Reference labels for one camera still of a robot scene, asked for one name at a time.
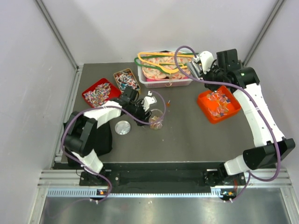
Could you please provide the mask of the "orange candy tray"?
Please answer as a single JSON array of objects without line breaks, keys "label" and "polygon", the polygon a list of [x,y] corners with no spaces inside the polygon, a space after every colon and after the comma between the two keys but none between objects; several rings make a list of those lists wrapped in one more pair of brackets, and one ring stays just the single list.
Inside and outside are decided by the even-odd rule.
[{"label": "orange candy tray", "polygon": [[241,105],[226,86],[217,91],[202,92],[198,95],[197,104],[212,124],[224,121],[241,110]]}]

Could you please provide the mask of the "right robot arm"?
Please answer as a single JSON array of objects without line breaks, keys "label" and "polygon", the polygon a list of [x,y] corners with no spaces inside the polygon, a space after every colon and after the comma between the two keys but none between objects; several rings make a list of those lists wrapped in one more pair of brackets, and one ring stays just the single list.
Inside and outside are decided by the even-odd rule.
[{"label": "right robot arm", "polygon": [[218,179],[228,185],[237,174],[276,164],[274,176],[268,179],[272,181],[278,176],[282,160],[295,148],[295,141],[287,139],[276,125],[264,100],[257,73],[253,68],[242,65],[237,50],[221,51],[216,55],[214,58],[209,51],[199,54],[205,87],[214,91],[223,85],[232,91],[254,140],[254,148],[219,165]]}]

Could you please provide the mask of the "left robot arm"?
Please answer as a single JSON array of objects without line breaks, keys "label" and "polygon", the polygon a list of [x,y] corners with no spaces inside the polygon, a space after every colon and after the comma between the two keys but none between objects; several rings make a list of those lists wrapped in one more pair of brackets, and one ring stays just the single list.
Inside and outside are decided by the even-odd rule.
[{"label": "left robot arm", "polygon": [[99,156],[112,150],[112,131],[110,120],[123,114],[133,117],[138,126],[149,124],[150,106],[156,103],[151,92],[139,98],[139,92],[131,87],[117,98],[103,105],[82,112],[73,112],[64,123],[61,148],[69,166],[80,165],[84,171],[81,178],[93,185],[101,185],[106,180],[104,164]]}]

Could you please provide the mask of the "clear glass jar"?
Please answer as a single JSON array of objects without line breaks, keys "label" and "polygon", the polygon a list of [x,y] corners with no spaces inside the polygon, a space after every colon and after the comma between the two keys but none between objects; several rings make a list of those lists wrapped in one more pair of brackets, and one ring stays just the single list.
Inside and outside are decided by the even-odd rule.
[{"label": "clear glass jar", "polygon": [[163,112],[159,109],[152,109],[151,116],[149,118],[150,128],[153,130],[159,130],[163,127]]}]

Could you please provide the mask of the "gold candy tin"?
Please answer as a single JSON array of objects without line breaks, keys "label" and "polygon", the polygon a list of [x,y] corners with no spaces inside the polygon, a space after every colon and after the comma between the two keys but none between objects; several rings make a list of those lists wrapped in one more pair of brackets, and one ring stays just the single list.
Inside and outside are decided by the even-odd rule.
[{"label": "gold candy tin", "polygon": [[126,87],[130,87],[140,92],[140,85],[130,68],[118,71],[113,74],[117,86],[121,92],[124,92]]}]

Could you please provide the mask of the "silver metal scoop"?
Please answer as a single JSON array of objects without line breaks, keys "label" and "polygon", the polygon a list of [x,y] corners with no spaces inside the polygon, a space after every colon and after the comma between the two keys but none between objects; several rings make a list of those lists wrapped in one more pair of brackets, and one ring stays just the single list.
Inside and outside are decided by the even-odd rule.
[{"label": "silver metal scoop", "polygon": [[187,64],[187,67],[194,78],[202,79],[202,74],[203,74],[202,68],[196,62],[190,61]]}]

